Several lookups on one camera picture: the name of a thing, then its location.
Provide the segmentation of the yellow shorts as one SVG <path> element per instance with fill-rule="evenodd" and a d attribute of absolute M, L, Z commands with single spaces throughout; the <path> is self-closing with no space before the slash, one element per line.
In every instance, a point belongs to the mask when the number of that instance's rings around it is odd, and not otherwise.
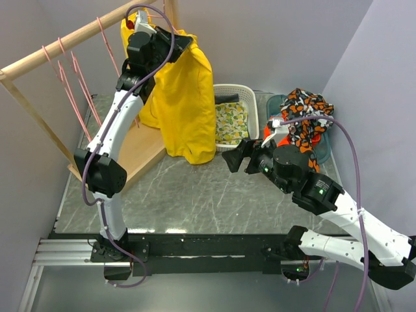
<path fill-rule="evenodd" d="M 190 38 L 179 59 L 155 74 L 155 87 L 139 117 L 142 124 L 160 129 L 167 154 L 203 164 L 216 151 L 213 71 L 197 36 Z"/>

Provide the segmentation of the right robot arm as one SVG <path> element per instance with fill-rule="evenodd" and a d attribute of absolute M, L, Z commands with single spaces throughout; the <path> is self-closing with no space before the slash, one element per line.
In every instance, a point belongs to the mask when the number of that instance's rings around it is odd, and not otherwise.
<path fill-rule="evenodd" d="M 332 178 L 312 171 L 307 155 L 294 146 L 263 147 L 260 140 L 243 139 L 222 157 L 229 171 L 239 170 L 249 159 L 247 174 L 263 174 L 278 189 L 292 196 L 300 208 L 339 226 L 352 240 L 318 234 L 293 226 L 278 247 L 267 247 L 267 256 L 295 260 L 306 255 L 333 259 L 356 267 L 387 289 L 399 290 L 415 279 L 415 237 L 405 236 L 366 211 Z"/>

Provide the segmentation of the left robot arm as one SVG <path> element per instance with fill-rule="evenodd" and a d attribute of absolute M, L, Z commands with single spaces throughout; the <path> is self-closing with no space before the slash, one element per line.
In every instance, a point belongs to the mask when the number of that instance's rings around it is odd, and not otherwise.
<path fill-rule="evenodd" d="M 83 200 L 88 206 L 96 205 L 100 217 L 100 234 L 92 247 L 93 262 L 123 261 L 131 255 L 121 208 L 121 191 L 127 182 L 127 171 L 118 163 L 121 147 L 155 86 L 154 75 L 166 63 L 176 62 L 192 42 L 191 36 L 160 27 L 131 34 L 104 122 L 85 149 L 75 150 Z"/>

